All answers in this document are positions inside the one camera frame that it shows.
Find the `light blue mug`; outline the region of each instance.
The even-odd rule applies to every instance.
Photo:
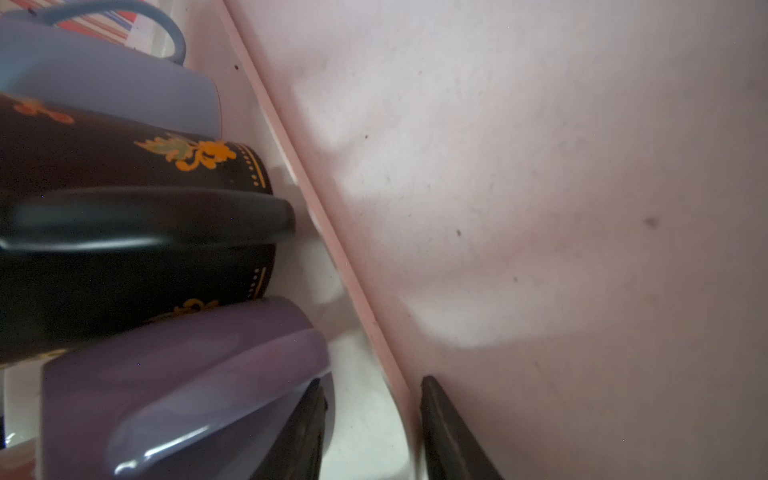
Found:
[[[174,53],[156,58],[53,25],[119,10],[144,15],[168,32]],[[182,67],[181,30],[140,0],[72,2],[0,17],[0,91],[218,138],[221,113],[207,76]]]

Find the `ceramic mug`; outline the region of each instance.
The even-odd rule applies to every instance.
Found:
[[[246,480],[315,378],[329,406],[330,440],[329,368],[323,336],[279,297],[67,353],[43,367],[43,474]]]
[[[293,209],[247,146],[0,94],[0,364],[263,295]]]
[[[156,21],[173,40],[174,53],[155,58],[52,28],[68,18],[109,10],[136,12]],[[186,49],[174,21],[140,0],[15,10],[0,17],[0,91],[218,138],[216,87],[207,76],[181,66]]]

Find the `pink wall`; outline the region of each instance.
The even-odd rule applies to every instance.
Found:
[[[768,4],[229,0],[415,388],[512,478],[768,476]]]

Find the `mug handle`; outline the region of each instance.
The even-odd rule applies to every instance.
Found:
[[[191,187],[93,187],[0,198],[0,250],[107,253],[276,243],[296,230],[269,194]]]
[[[138,13],[156,21],[159,26],[168,32],[170,39],[174,41],[174,53],[166,57],[166,59],[178,65],[184,64],[184,58],[187,56],[187,43],[184,41],[184,34],[181,33],[181,29],[165,12],[141,0],[89,0],[87,2],[72,2],[38,9],[14,10],[5,13],[3,17],[53,26],[69,18],[109,12],[110,10]]]

